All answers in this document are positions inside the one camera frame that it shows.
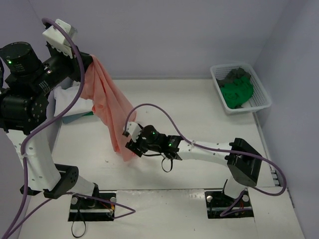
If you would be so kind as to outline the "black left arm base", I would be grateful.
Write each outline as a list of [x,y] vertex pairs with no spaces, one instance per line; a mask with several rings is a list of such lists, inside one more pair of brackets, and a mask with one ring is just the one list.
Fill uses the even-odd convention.
[[73,195],[70,201],[68,221],[112,222],[115,216],[115,205],[109,201],[116,201],[116,193],[100,192],[99,197],[108,202]]

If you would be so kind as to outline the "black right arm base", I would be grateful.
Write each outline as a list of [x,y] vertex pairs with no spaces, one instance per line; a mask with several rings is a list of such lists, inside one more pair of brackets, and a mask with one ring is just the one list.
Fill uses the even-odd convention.
[[208,219],[253,218],[254,212],[248,190],[237,200],[226,196],[222,190],[205,191]]

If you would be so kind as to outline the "pink t shirt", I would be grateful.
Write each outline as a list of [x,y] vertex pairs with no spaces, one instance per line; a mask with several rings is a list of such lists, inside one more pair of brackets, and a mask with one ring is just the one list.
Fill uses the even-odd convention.
[[91,55],[93,62],[85,72],[81,98],[93,102],[92,112],[108,127],[113,150],[124,161],[134,157],[125,145],[128,138],[123,136],[125,121],[133,109],[130,101],[116,86],[99,59]]

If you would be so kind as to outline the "white laundry basket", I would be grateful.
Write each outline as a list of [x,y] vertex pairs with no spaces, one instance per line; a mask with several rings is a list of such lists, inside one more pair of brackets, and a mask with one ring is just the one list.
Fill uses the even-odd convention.
[[[221,87],[218,86],[217,79],[218,80],[224,79],[231,70],[238,69],[240,67],[243,68],[249,74],[251,74],[250,83],[253,85],[254,94],[247,102],[242,104],[240,107],[237,107],[235,109],[230,109],[228,108],[224,100],[224,97],[220,91]],[[210,67],[210,73],[212,75],[213,83],[219,95],[220,101],[223,105],[224,111],[228,115],[254,113],[271,106],[270,97],[268,96],[259,77],[257,76],[256,72],[254,71],[253,67],[250,64],[236,62],[236,63],[215,65]]]

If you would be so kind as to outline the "dark green basket t shirt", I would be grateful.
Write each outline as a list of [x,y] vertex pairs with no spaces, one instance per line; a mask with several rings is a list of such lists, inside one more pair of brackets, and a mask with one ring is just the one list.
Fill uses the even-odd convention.
[[250,79],[245,76],[235,79],[232,83],[226,83],[220,88],[220,91],[230,109],[240,107],[254,94],[253,85],[250,83]]

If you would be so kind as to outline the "dark grey basket t shirt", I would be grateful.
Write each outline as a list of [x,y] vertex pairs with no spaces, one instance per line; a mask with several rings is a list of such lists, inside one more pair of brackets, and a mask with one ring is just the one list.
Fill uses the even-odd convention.
[[225,84],[234,83],[235,80],[240,79],[242,77],[246,77],[248,80],[250,80],[251,74],[249,74],[243,68],[240,67],[238,69],[231,70],[224,79],[217,79],[217,84],[219,87],[224,87]]

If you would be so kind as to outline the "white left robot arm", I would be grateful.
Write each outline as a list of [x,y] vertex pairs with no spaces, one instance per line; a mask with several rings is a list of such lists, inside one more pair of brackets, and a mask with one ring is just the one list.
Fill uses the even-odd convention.
[[50,57],[41,61],[27,42],[14,42],[0,50],[0,63],[10,71],[7,88],[0,91],[0,126],[16,148],[25,183],[21,193],[58,199],[64,194],[82,195],[88,209],[99,205],[98,185],[80,176],[76,166],[56,164],[44,129],[50,92],[66,78],[80,81],[84,63],[91,57],[72,50],[67,56],[49,47]]

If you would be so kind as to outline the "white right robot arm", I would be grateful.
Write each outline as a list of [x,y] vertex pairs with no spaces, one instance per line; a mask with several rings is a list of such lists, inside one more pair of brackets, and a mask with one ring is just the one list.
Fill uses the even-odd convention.
[[124,128],[123,136],[130,138],[126,148],[138,157],[153,151],[170,161],[201,160],[228,168],[231,176],[220,193],[226,205],[234,204],[244,189],[257,185],[262,163],[260,154],[241,138],[231,143],[188,142],[180,135],[166,135],[152,125],[143,127],[134,122]]

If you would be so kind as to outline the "grey-blue t shirt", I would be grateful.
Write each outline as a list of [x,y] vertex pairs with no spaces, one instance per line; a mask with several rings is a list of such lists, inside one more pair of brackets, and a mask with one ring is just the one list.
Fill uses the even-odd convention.
[[83,116],[82,116],[83,114],[85,114],[85,113],[63,117],[63,118],[62,118],[62,122],[63,122],[64,124],[69,124],[69,123],[71,123],[71,122],[73,122],[73,121],[75,121],[75,120],[78,120],[78,119],[82,118],[82,117],[83,117]]

